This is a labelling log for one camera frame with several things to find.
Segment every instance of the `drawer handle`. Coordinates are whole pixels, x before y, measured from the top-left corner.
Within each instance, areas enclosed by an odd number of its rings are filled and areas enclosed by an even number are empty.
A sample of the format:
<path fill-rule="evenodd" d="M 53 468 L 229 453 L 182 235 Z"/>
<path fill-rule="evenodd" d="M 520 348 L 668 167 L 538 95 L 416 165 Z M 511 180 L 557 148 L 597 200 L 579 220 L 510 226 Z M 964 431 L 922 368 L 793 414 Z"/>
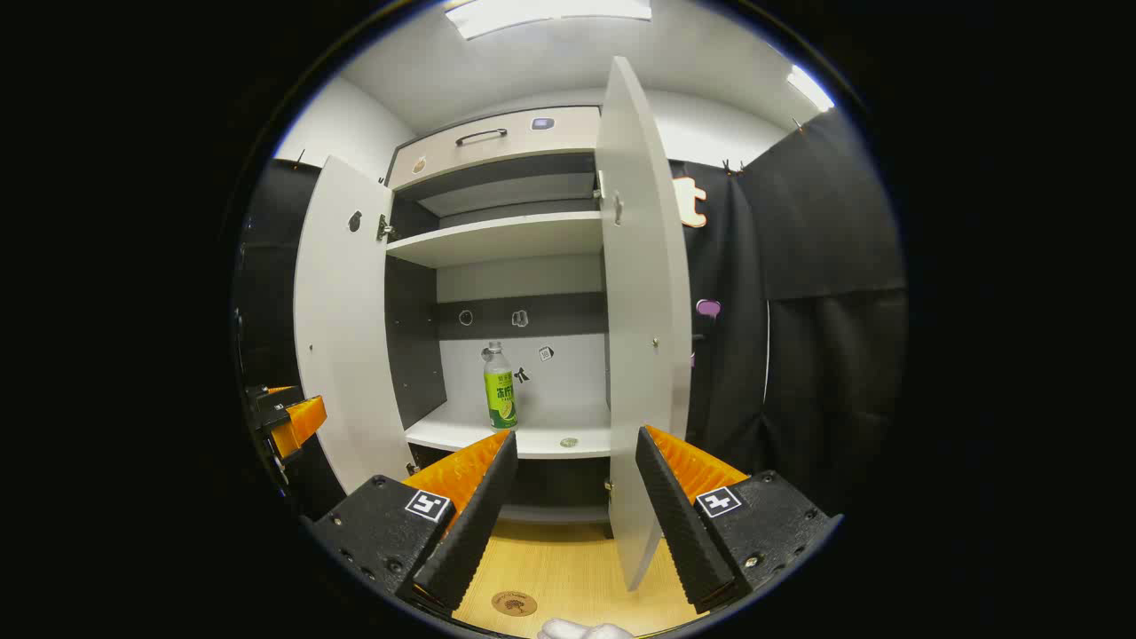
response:
<path fill-rule="evenodd" d="M 509 134 L 509 130 L 508 128 L 490 128 L 488 131 L 478 131 L 477 133 L 470 133 L 469 135 L 462 135 L 461 138 L 458 138 L 457 144 L 460 147 L 461 143 L 465 142 L 466 140 L 469 140 L 470 138 L 476 138 L 477 135 L 485 135 L 486 133 L 499 133 L 501 135 L 508 135 Z"/>

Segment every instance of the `purple sticker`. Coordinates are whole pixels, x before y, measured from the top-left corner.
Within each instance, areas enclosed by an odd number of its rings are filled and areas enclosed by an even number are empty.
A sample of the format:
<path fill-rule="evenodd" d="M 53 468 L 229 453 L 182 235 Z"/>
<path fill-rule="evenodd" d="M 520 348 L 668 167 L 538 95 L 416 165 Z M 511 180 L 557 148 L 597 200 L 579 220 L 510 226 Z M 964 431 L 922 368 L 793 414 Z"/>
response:
<path fill-rule="evenodd" d="M 718 320 L 718 314 L 721 313 L 721 302 L 716 299 L 700 299 L 699 302 L 694 305 L 694 310 L 696 310 L 699 315 L 705 315 L 707 317 Z"/>

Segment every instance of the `wooden floor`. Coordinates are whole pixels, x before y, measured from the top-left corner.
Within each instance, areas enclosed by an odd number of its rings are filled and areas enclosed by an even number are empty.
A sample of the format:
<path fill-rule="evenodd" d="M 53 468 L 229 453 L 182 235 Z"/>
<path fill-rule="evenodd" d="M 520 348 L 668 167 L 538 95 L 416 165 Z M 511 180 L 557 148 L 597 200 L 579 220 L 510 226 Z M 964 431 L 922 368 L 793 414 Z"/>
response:
<path fill-rule="evenodd" d="M 536 599 L 528 616 L 498 612 L 492 598 L 518 590 Z M 642 584 L 624 587 L 616 542 L 602 525 L 534 525 L 499 522 L 477 574 L 454 619 L 517 637 L 536 637 L 552 617 L 585 625 L 613 623 L 635 636 L 650 634 L 701 615 L 686 603 L 667 540 Z"/>

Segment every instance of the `ceiling light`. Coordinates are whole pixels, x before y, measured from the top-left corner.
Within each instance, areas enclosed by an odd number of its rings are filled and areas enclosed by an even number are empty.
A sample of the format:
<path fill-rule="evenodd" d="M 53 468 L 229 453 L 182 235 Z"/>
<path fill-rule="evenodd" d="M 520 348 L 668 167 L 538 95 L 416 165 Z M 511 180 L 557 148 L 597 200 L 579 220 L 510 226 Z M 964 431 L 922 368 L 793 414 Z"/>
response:
<path fill-rule="evenodd" d="M 470 40 L 507 26 L 556 18 L 651 19 L 651 0 L 474 0 L 445 13 Z"/>
<path fill-rule="evenodd" d="M 820 113 L 825 113 L 833 108 L 833 101 L 828 99 L 825 94 L 825 90 L 820 88 L 808 74 L 804 73 L 801 67 L 793 65 L 793 73 L 788 74 L 788 83 L 796 88 L 797 91 L 804 93 L 804 97 L 812 101 L 813 105 L 820 109 Z"/>

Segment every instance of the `open cabinet door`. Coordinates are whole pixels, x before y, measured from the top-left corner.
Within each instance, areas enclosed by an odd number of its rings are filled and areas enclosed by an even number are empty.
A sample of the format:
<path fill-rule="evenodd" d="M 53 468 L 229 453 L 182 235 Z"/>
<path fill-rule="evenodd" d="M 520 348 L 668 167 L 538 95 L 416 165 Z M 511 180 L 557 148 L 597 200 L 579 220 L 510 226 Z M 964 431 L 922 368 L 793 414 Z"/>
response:
<path fill-rule="evenodd" d="M 306 397 L 324 396 L 316 431 L 348 495 L 371 475 L 403 478 L 411 460 L 386 354 L 384 274 L 393 192 L 329 156 L 300 232 L 295 356 Z"/>
<path fill-rule="evenodd" d="M 635 465 L 640 426 L 684 438 L 691 285 L 678 201 L 659 128 L 630 65 L 615 58 L 595 165 L 601 181 L 611 368 L 611 529 L 628 589 L 661 530 Z"/>

